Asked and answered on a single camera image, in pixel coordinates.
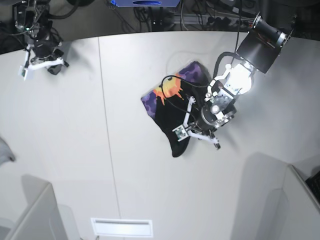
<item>air vent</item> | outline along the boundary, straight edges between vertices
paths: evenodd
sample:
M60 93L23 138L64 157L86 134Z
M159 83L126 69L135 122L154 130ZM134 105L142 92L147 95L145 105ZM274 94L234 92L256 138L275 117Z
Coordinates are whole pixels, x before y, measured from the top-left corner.
M123 220L91 218L97 236L153 238L152 220Z

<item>white tabletop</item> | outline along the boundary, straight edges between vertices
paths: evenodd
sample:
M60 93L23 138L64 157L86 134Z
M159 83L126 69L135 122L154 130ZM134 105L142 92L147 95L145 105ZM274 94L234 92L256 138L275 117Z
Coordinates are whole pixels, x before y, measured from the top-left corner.
M235 41L227 32L84 39L72 44L68 69L26 82L16 76L23 53L1 55L0 135L18 162L0 171L51 181L90 240L90 217L151 219L156 240L254 239L285 163L320 153L320 44L292 39L266 75L255 74L235 119L216 132L219 151L192 139L172 158L140 100L191 61L212 73Z

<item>bright light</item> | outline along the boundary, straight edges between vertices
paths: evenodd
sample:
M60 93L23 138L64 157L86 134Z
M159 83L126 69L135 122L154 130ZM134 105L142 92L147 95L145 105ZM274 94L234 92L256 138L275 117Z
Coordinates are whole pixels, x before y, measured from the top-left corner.
M235 95L245 94L251 89L251 72L239 63L231 70L226 85Z

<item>white table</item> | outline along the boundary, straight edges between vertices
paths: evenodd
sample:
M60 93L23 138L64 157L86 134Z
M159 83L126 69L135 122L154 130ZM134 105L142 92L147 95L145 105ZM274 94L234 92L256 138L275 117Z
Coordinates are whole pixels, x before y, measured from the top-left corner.
M0 56L0 134L18 155L0 172L51 181L89 240L90 217L152 219L156 240L255 239L285 163L320 154L320 43L292 39L268 74L254 76L235 119L216 132L219 151L192 139L172 158L140 101L190 61L212 73L235 40L226 32L84 39L72 44L69 69L58 76L41 71L28 82L16 77L19 64L9 63L23 53Z

